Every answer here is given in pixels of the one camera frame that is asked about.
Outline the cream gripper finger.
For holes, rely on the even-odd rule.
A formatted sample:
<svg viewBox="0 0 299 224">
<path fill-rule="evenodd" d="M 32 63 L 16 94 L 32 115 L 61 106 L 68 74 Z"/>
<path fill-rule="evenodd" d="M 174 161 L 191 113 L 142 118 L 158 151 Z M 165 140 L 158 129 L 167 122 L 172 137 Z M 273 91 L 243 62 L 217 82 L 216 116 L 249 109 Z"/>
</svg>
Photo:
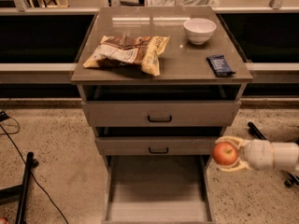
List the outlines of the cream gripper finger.
<svg viewBox="0 0 299 224">
<path fill-rule="evenodd" d="M 215 141 L 215 144 L 220 144 L 220 143 L 228 143 L 232 146 L 234 146 L 236 149 L 240 149 L 241 145 L 243 143 L 243 139 L 237 136 L 231 136 L 231 135 L 225 135 L 220 138 L 218 138 Z"/>
<path fill-rule="evenodd" d="M 236 163 L 233 163 L 231 165 L 217 165 L 218 169 L 220 171 L 226 172 L 226 173 L 231 173 L 231 172 L 236 172 L 240 171 L 243 169 L 248 169 L 249 165 L 246 161 L 237 161 Z"/>
</svg>

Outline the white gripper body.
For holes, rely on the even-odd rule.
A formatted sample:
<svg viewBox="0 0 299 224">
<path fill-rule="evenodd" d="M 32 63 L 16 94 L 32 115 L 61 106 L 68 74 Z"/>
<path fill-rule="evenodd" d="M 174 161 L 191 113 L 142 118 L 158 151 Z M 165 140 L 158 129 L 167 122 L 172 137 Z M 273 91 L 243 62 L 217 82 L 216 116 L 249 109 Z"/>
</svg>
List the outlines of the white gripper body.
<svg viewBox="0 0 299 224">
<path fill-rule="evenodd" d="M 239 145 L 240 161 L 252 170 L 274 168 L 274 148 L 267 140 L 244 140 Z"/>
</svg>

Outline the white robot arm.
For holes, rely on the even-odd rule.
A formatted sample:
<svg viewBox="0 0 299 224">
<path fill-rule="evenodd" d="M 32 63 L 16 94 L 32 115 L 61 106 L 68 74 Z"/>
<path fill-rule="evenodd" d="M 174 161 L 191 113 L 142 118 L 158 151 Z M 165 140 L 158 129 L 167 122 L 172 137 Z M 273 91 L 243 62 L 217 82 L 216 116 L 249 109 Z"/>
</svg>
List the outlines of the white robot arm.
<svg viewBox="0 0 299 224">
<path fill-rule="evenodd" d="M 242 169 L 297 172 L 299 146 L 296 143 L 223 136 L 216 140 L 212 157 L 223 172 Z"/>
</svg>

